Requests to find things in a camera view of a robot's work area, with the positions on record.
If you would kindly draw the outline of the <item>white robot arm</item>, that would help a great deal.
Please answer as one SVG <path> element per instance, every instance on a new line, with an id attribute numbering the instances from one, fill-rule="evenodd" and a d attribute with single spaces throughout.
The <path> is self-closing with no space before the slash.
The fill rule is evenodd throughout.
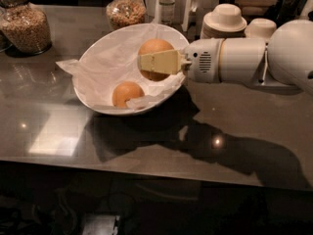
<path id="1" fill-rule="evenodd" d="M 200 39 L 181 51 L 138 57 L 138 68 L 165 74 L 185 71 L 199 83 L 239 83 L 269 93 L 313 94 L 313 23 L 283 24 L 270 37 Z"/>

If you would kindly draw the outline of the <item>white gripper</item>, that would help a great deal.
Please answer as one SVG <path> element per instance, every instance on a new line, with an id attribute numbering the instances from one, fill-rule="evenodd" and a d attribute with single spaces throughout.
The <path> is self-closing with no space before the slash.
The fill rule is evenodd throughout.
<path id="1" fill-rule="evenodd" d="M 200 39 L 184 49 L 144 54 L 138 57 L 141 71 L 177 74 L 187 68 L 187 77 L 199 83 L 219 82 L 219 58 L 223 39 Z"/>

